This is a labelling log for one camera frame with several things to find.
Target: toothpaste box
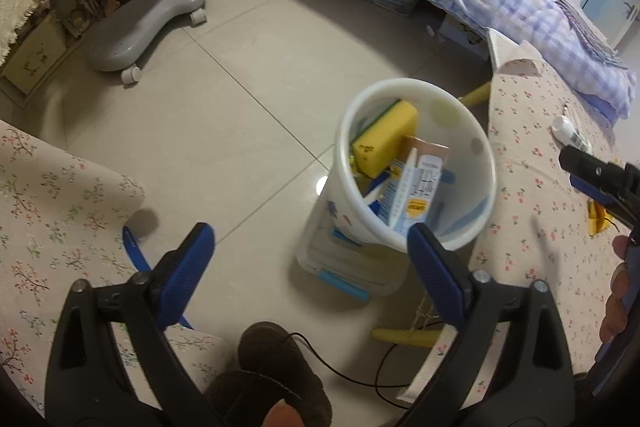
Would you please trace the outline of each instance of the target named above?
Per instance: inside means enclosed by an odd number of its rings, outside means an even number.
[[[417,150],[416,168],[409,194],[406,196],[404,213],[394,227],[396,232],[404,236],[415,223],[425,221],[449,157],[449,148],[444,145],[425,142],[413,136],[402,138],[398,158],[391,165],[391,178],[386,186],[378,216],[385,223],[389,221],[402,169],[413,148]]]

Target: yellow sponge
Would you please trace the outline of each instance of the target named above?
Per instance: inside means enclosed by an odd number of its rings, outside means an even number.
[[[418,110],[409,102],[392,105],[351,145],[358,169],[377,178],[398,156],[402,136],[415,136],[417,121]]]

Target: white bottle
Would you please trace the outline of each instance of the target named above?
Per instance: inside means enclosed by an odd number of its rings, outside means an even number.
[[[556,116],[551,124],[551,131],[562,145],[572,145],[586,153],[591,153],[591,144],[575,128],[574,123],[566,116]]]

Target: yellow label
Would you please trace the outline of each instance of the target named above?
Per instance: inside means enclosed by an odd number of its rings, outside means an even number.
[[[427,210],[428,204],[427,200],[412,198],[406,204],[406,213],[415,219],[415,217],[420,216]]]

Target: hand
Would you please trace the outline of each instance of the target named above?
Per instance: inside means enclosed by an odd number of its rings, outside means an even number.
[[[615,237],[611,243],[613,251],[624,261],[629,238],[624,235]],[[621,263],[611,278],[611,295],[607,299],[606,315],[600,326],[600,340],[610,343],[617,334],[626,328],[626,312],[622,306],[622,298],[629,289],[629,276],[625,264]]]
[[[276,402],[265,416],[262,427],[305,427],[302,418],[284,400]]]

